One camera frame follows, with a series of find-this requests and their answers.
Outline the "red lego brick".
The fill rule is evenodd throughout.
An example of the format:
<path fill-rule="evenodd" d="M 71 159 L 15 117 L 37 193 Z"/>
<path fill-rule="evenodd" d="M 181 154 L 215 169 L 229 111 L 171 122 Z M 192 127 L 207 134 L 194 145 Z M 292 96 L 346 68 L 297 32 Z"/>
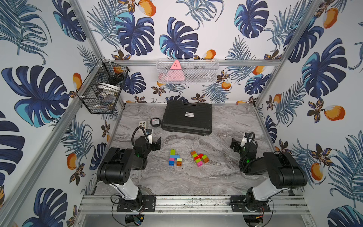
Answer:
<path fill-rule="evenodd" d="M 197 159 L 202 159 L 204 155 L 203 154 L 198 154 L 194 159 L 197 160 Z"/>

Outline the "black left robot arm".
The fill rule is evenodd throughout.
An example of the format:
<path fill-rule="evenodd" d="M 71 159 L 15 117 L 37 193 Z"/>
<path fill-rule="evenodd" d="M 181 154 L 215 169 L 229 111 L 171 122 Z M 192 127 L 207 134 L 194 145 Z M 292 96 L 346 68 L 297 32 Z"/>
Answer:
<path fill-rule="evenodd" d="M 112 186 L 121 196 L 117 202 L 121 211 L 138 212 L 143 208 L 140 189 L 130 179 L 131 170 L 145 170 L 151 151 L 161 148 L 161 138 L 153 142 L 153 130 L 139 126 L 131 136 L 132 148 L 112 147 L 97 169 L 98 181 Z"/>

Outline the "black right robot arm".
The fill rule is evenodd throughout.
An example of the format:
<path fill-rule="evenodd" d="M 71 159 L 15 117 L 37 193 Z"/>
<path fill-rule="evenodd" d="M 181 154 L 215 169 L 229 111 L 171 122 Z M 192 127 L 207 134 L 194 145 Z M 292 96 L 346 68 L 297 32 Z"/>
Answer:
<path fill-rule="evenodd" d="M 246 176 L 268 174 L 266 180 L 249 188 L 245 195 L 231 197 L 233 212 L 270 212 L 269 200 L 273 196 L 307 185 L 307 174 L 289 152 L 264 152 L 257 157 L 257 148 L 253 132 L 246 133 L 242 141 L 232 138 L 230 149 L 240 155 L 240 171 Z"/>

